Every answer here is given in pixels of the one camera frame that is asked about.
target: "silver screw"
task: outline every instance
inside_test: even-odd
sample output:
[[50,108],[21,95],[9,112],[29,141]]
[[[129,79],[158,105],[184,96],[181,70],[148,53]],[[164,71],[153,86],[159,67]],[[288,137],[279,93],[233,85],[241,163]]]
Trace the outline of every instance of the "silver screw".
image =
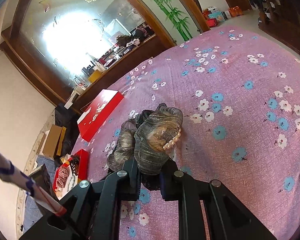
[[175,172],[174,172],[174,176],[180,178],[180,177],[183,176],[183,172],[182,172],[182,171],[175,171]]
[[124,176],[127,175],[127,172],[126,172],[126,171],[118,171],[118,172],[117,172],[117,175],[118,175],[119,177],[124,177]]
[[221,182],[217,179],[214,179],[212,182],[211,182],[212,186],[213,187],[220,187],[221,186]]
[[89,181],[82,180],[82,181],[80,181],[79,186],[82,188],[85,188],[85,187],[89,186]]

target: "white beaded hair clip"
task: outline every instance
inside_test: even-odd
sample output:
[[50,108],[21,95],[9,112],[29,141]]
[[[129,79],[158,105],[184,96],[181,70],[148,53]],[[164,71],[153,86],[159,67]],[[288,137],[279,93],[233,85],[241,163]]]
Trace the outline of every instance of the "white beaded hair clip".
[[179,129],[178,134],[175,137],[173,137],[172,140],[170,140],[168,143],[166,143],[163,146],[163,149],[166,150],[166,149],[170,149],[171,147],[173,147],[175,145],[175,143],[179,140],[180,136],[181,136],[181,129]]

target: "bamboo decal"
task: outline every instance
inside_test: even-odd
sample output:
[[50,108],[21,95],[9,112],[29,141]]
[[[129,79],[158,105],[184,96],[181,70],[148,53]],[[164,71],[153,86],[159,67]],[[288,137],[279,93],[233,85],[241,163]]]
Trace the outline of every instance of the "bamboo decal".
[[189,17],[185,17],[182,19],[182,15],[185,14],[183,11],[180,11],[178,8],[173,7],[171,5],[171,1],[173,0],[153,0],[159,8],[164,12],[167,16],[166,20],[170,20],[173,24],[173,28],[176,28],[184,41],[188,41],[192,39],[192,35],[189,32],[188,28],[188,19]]

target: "bed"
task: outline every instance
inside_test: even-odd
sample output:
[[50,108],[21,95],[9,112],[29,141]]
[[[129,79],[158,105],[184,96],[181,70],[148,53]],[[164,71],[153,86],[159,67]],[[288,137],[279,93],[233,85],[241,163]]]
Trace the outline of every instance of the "bed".
[[[279,240],[300,224],[300,60],[237,27],[219,27],[147,60],[109,89],[124,99],[90,142],[88,180],[107,173],[121,124],[160,103],[182,110],[170,156],[195,179],[223,182]],[[178,203],[141,188],[122,202],[119,239],[178,239]]]

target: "pearl string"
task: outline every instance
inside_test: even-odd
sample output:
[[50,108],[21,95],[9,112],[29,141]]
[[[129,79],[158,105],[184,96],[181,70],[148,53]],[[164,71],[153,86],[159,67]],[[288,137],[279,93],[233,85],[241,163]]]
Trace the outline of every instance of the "pearl string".
[[181,136],[181,129],[179,129],[178,134],[175,137],[173,137],[172,140],[170,140],[168,143],[166,143],[163,146],[163,149],[166,150],[172,148],[175,145],[175,143],[179,140],[180,136]]

